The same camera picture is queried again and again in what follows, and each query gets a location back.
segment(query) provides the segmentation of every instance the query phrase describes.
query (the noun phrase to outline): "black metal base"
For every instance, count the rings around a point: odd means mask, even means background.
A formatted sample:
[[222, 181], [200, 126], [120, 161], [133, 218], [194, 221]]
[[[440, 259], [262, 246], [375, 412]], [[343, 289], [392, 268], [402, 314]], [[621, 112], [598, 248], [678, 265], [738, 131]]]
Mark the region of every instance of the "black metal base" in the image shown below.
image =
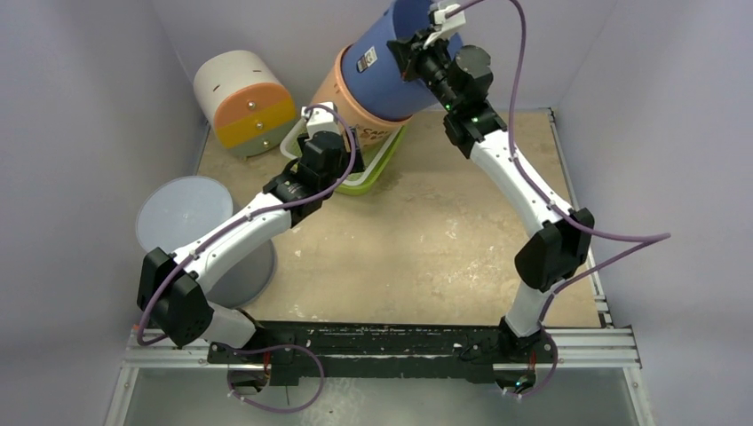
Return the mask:
[[[294, 343], [312, 351], [327, 377], [456, 378], [470, 383], [514, 387], [527, 370], [495, 371], [494, 364], [527, 366], [531, 353], [539, 362], [551, 354], [538, 335], [525, 344], [510, 345], [504, 327], [424, 326], [261, 321], [243, 349]], [[237, 356], [218, 346], [210, 350], [211, 364], [261, 364], [262, 355]], [[270, 365], [272, 386], [297, 385], [301, 377], [318, 377], [319, 370], [301, 351], [276, 351]]]

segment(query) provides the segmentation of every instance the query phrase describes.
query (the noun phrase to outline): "glass panel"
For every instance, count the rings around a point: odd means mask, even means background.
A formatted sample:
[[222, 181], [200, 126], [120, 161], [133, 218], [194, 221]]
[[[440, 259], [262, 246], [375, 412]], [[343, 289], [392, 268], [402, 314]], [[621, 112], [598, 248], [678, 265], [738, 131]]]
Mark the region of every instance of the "glass panel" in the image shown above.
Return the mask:
[[[305, 379], [288, 387], [287, 395], [285, 388], [270, 388], [253, 398], [298, 406], [316, 386], [316, 380]], [[638, 424], [621, 369], [560, 369], [548, 389], [521, 403], [502, 397], [493, 385], [449, 379], [327, 379], [320, 399], [298, 414], [266, 413], [226, 395], [224, 370], [141, 370], [125, 424]]]

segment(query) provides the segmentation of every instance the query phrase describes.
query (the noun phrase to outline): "orange stripe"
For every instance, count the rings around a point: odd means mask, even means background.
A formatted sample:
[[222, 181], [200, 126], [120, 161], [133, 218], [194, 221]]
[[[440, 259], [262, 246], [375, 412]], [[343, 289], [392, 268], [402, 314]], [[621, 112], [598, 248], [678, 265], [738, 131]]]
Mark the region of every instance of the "orange stripe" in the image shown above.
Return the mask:
[[[258, 83], [244, 87], [219, 104], [214, 113], [214, 127], [225, 127], [250, 115], [260, 114], [286, 99], [291, 99], [290, 93], [277, 83]], [[249, 109], [249, 102], [256, 104], [254, 109]]]

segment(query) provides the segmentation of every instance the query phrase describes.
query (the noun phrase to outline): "white cylinder container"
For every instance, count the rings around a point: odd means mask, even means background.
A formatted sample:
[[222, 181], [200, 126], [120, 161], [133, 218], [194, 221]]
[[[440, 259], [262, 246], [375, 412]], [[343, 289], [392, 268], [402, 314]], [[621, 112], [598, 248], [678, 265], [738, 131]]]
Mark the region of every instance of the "white cylinder container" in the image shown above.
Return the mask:
[[288, 90], [250, 51], [229, 51], [204, 63], [194, 94], [219, 142], [241, 157], [279, 145], [297, 119]]

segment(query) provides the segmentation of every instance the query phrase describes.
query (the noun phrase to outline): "sticker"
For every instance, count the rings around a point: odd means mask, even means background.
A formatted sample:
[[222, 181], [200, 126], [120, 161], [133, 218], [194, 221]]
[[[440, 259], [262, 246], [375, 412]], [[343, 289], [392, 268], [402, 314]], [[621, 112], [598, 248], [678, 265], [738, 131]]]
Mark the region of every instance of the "sticker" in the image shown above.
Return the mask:
[[366, 53], [363, 54], [358, 59], [358, 62], [355, 64], [355, 68], [358, 70], [359, 73], [362, 73], [366, 71], [366, 68], [371, 67], [374, 62], [377, 62], [377, 49], [374, 49], [374, 46], [371, 46], [371, 49], [367, 50]]

